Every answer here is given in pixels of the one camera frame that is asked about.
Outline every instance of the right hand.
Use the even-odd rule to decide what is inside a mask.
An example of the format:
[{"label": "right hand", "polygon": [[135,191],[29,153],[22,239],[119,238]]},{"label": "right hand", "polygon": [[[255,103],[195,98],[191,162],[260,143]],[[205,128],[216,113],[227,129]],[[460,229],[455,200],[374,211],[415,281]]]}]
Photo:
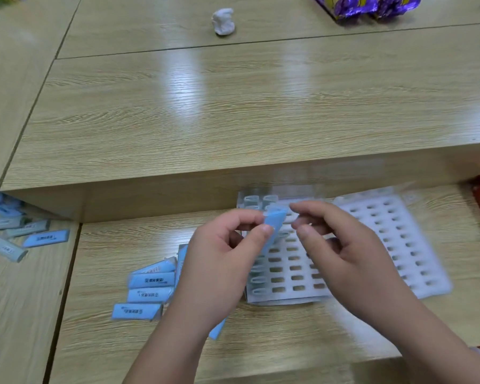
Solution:
[{"label": "right hand", "polygon": [[[419,302],[369,227],[331,203],[303,201],[290,208],[299,214],[292,227],[302,245],[333,296],[353,315],[379,328],[399,308]],[[328,233],[337,238],[325,240]]]}]

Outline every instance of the white foam tray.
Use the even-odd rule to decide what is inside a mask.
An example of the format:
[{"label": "white foam tray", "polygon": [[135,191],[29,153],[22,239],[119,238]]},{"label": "white foam tray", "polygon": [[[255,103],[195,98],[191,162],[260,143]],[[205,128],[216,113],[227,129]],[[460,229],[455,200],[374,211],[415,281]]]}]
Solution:
[{"label": "white foam tray", "polygon": [[[277,204],[288,205],[291,201]],[[334,203],[377,233],[418,298],[451,292],[448,274],[402,199],[390,188],[337,197]],[[288,212],[280,231],[287,237],[276,240],[268,255],[256,260],[247,284],[248,302],[277,305],[331,296],[290,226],[296,218],[296,213]]]}]

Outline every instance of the left hand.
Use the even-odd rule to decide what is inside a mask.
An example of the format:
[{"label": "left hand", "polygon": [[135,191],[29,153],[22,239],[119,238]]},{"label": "left hand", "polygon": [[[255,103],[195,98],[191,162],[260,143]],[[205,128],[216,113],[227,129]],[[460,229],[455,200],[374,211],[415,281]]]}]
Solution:
[{"label": "left hand", "polygon": [[[233,209],[199,226],[187,248],[169,311],[209,332],[237,306],[254,260],[274,229],[258,210]],[[249,230],[243,238],[236,230]]]}]

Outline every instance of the hand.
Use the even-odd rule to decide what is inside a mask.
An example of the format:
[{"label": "hand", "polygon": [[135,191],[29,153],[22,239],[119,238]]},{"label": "hand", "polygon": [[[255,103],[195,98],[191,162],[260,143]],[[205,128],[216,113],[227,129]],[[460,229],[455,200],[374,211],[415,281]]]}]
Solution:
[{"label": "hand", "polygon": [[[209,332],[237,306],[254,260],[274,229],[258,210],[234,209],[198,227],[174,292],[179,308]],[[236,230],[249,230],[243,238]]]},{"label": "hand", "polygon": [[[329,290],[359,319],[375,328],[418,299],[404,283],[375,232],[331,203],[303,201],[292,227]],[[337,238],[325,240],[322,235]]]}]

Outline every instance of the forearm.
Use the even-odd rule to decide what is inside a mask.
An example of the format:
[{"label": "forearm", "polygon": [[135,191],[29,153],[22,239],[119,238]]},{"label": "forearm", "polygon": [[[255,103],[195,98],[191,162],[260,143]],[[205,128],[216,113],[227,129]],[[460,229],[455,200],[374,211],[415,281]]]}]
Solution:
[{"label": "forearm", "polygon": [[480,384],[480,355],[421,302],[383,327],[382,334],[400,350],[416,382]]},{"label": "forearm", "polygon": [[194,382],[206,329],[188,315],[167,311],[135,359],[123,384]]}]

